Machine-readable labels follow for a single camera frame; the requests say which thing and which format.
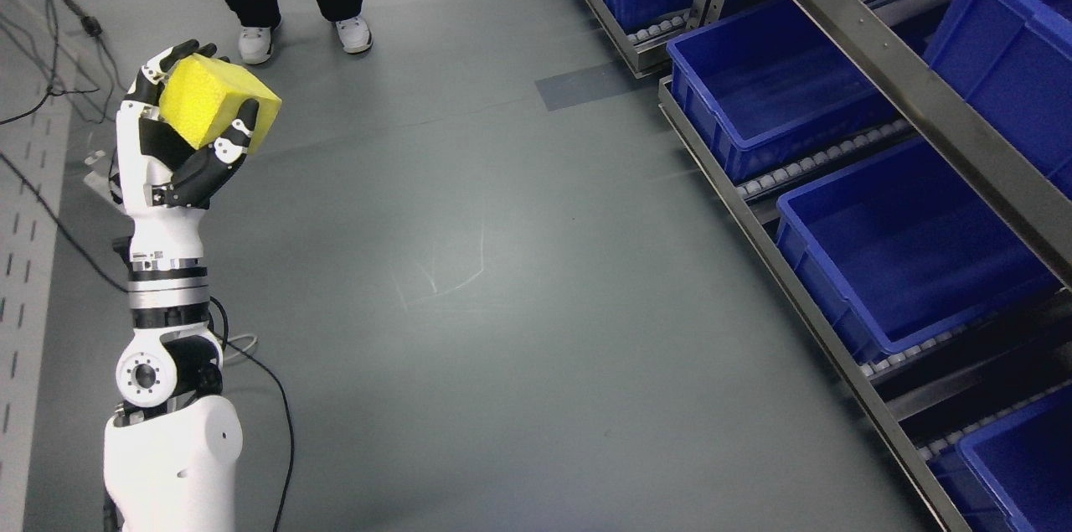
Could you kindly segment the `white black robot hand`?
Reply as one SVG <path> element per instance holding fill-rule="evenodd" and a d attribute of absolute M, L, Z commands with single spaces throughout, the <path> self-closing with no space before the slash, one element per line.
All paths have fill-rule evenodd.
<path fill-rule="evenodd" d="M 198 40 L 167 48 L 134 74 L 116 113 L 117 151 L 111 192 L 134 223 L 126 262 L 134 271 L 192 267 L 203 257 L 199 224 L 212 196 L 245 162 L 258 116 L 249 98 L 209 145 L 193 149 L 161 115 L 173 69 L 193 54 L 211 58 Z"/>

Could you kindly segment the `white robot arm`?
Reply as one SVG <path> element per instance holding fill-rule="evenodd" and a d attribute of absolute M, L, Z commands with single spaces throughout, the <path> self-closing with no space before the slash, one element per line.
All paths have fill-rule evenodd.
<path fill-rule="evenodd" d="M 223 395 L 222 342 L 198 260 L 117 252 L 129 271 L 131 341 L 115 367 L 103 476 L 122 531 L 234 531 L 244 430 Z"/>

